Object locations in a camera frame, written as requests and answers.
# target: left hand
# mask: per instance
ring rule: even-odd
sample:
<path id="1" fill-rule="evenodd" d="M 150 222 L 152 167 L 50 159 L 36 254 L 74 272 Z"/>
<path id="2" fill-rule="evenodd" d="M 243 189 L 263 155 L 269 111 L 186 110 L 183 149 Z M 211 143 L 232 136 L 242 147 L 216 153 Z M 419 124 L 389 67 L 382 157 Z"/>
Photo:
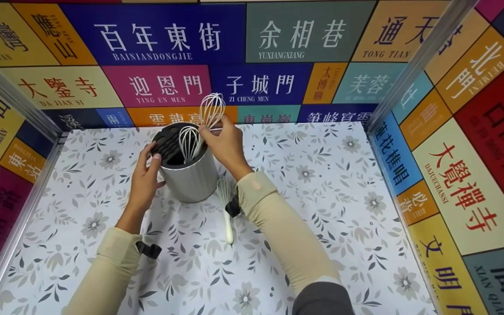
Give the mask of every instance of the left hand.
<path id="1" fill-rule="evenodd" d="M 150 208 L 157 189 L 166 184 L 166 182 L 159 183 L 157 181 L 158 169 L 161 167 L 162 162 L 160 154 L 155 154 L 150 161 L 149 167 L 147 167 L 147 160 L 151 157 L 151 149 L 155 144 L 156 141 L 149 143 L 140 152 L 136 169 L 132 175 L 132 188 L 126 206 L 127 211 L 145 213 Z"/>

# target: wire whisk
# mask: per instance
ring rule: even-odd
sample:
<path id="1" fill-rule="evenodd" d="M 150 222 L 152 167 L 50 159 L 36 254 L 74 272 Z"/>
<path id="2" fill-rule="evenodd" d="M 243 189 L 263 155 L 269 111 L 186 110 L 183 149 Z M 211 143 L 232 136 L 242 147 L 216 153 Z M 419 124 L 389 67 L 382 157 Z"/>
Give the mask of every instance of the wire whisk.
<path id="1" fill-rule="evenodd" d="M 235 184 L 227 179 L 226 177 L 219 178 L 217 181 L 217 191 L 218 197 L 222 202 L 222 210 L 224 214 L 224 225 L 226 229 L 227 235 L 227 243 L 232 245 L 234 243 L 235 238 L 232 234 L 232 224 L 231 224 L 231 216 L 225 211 L 225 206 L 232 200 L 232 198 L 236 195 L 236 187 Z"/>
<path id="2" fill-rule="evenodd" d="M 212 93 L 203 98 L 199 105 L 199 123 L 208 129 L 211 129 L 217 124 L 224 115 L 226 105 L 221 93 Z M 178 143 L 184 155 L 184 163 L 190 162 L 203 146 L 203 138 L 200 136 L 198 129 L 193 126 L 186 126 L 180 130 Z"/>
<path id="3" fill-rule="evenodd" d="M 200 132 L 194 126 L 184 126 L 180 129 L 178 144 L 180 145 L 182 156 L 184 156 L 184 163 L 190 162 L 198 155 L 199 150 L 197 144 L 199 138 Z"/>

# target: utensil holder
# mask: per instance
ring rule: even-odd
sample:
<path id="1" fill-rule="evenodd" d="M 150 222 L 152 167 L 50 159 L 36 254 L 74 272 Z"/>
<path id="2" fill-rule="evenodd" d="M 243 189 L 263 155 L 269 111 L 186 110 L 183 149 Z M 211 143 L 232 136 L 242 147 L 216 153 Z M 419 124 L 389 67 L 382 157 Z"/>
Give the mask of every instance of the utensil holder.
<path id="1" fill-rule="evenodd" d="M 152 154 L 162 155 L 160 172 L 172 195 L 182 202 L 199 202 L 215 192 L 219 173 L 215 167 L 214 156 L 206 143 L 198 155 L 184 163 L 182 150 L 178 145 L 180 129 L 190 123 L 174 123 L 166 126 L 154 136 L 157 142 Z"/>

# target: white surface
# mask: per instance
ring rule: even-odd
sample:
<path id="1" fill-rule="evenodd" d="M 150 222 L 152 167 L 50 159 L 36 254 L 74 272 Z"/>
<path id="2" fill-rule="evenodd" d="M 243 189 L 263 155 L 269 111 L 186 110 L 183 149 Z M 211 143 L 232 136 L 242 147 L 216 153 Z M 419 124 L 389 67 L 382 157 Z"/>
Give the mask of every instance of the white surface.
<path id="1" fill-rule="evenodd" d="M 434 314 L 360 124 L 241 127 L 248 161 L 318 235 L 356 313 Z M 53 315 L 68 303 L 126 205 L 138 152 L 157 131 L 70 135 L 3 284 L 0 314 Z M 292 290 L 262 234 L 237 217 L 231 247 L 224 226 L 216 195 L 190 205 L 162 188 L 143 233 L 164 251 L 158 261 L 141 259 L 119 313 L 290 314 Z"/>

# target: hand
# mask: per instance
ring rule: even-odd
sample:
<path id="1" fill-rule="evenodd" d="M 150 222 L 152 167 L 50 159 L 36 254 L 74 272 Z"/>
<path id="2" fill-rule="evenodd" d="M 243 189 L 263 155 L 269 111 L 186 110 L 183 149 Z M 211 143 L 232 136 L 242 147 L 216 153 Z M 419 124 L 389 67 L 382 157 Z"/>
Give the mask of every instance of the hand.
<path id="1" fill-rule="evenodd" d="M 136 169 L 132 175 L 132 188 L 126 211 L 145 213 L 150 208 L 157 189 L 165 185 L 165 182 L 157 182 L 158 169 L 162 162 L 161 155 L 155 154 L 147 167 L 147 160 L 151 156 L 151 149 L 155 144 L 155 141 L 149 143 L 140 152 Z"/>
<path id="2" fill-rule="evenodd" d="M 244 157 L 242 130 L 236 128 L 226 115 L 223 115 L 220 121 L 223 129 L 218 136 L 212 134 L 205 126 L 199 128 L 199 133 L 211 148 L 215 158 L 231 172 L 232 177 L 238 182 L 242 177 L 253 172 Z"/>

